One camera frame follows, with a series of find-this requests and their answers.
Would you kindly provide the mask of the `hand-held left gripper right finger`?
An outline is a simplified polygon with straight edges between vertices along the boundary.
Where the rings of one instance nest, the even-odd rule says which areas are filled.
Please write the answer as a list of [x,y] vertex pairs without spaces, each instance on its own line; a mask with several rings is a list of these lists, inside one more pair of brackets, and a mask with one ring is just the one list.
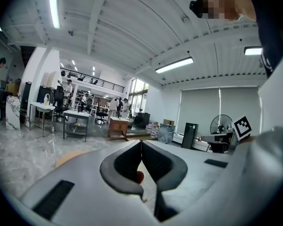
[[231,194],[244,165],[243,149],[228,155],[142,141],[141,153],[157,186],[154,215],[161,222],[210,194]]

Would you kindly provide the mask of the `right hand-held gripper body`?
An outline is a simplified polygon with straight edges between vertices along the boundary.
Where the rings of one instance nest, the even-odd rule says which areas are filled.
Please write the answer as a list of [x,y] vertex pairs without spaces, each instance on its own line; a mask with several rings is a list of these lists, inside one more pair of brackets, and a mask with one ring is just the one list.
[[229,151],[233,152],[238,145],[250,137],[252,128],[246,116],[233,121],[229,125],[229,128],[233,130],[232,139],[229,144]]

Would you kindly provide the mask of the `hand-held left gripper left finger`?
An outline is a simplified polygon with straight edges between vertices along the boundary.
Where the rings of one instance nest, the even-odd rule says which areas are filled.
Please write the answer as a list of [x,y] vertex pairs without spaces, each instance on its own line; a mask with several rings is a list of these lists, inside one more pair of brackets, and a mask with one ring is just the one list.
[[58,226],[157,226],[136,182],[139,140],[78,155],[32,185],[21,202]]

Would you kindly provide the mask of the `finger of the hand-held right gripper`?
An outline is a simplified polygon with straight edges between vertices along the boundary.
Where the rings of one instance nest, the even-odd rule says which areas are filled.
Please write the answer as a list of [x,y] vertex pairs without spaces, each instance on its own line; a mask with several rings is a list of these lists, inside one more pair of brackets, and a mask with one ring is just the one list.
[[201,140],[207,142],[213,153],[225,153],[228,151],[233,133],[202,135]]

